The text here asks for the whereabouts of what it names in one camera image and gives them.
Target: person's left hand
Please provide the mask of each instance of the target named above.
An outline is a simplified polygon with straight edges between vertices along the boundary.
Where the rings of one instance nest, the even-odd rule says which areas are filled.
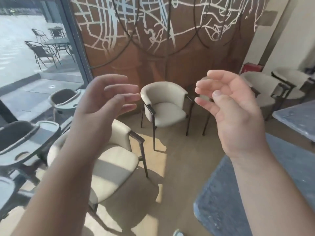
[[[96,160],[112,135],[114,119],[134,110],[136,104],[131,102],[139,99],[139,87],[128,84],[127,76],[109,74],[93,79],[77,106],[62,151],[80,156],[82,163]]]

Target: red box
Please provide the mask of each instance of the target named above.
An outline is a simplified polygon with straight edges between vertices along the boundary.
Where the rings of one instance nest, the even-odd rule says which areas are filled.
[[[241,74],[248,71],[261,72],[263,68],[264,68],[263,66],[258,64],[246,63],[243,66]]]

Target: sneaker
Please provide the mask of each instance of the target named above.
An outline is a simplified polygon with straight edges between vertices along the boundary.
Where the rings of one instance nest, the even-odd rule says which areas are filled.
[[[175,232],[173,233],[173,236],[184,236],[184,234],[179,230],[175,230]]]

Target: brown floor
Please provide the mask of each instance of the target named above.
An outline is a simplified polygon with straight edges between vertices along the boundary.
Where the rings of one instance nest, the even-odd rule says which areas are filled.
[[[224,155],[214,118],[210,119],[206,136],[202,136],[205,119],[206,111],[195,106],[188,137],[185,135],[187,120],[172,127],[158,128],[157,151],[153,151],[151,123],[144,117],[143,128],[140,128],[140,114],[120,118],[145,139],[150,179],[145,177],[140,163],[128,181],[98,208],[98,214],[113,228],[112,232],[105,231],[87,215],[83,235],[172,236],[177,228],[187,236],[211,235],[197,221],[192,208]],[[275,119],[266,123],[266,131],[312,150],[309,140]],[[133,151],[140,155],[138,143],[133,140],[131,143]],[[22,208],[16,208],[0,223],[1,235],[10,234],[22,213]]]

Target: wall mural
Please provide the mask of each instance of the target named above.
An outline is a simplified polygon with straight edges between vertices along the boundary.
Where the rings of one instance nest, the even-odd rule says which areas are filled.
[[[267,0],[71,2],[94,75],[185,87],[209,69],[239,71]]]

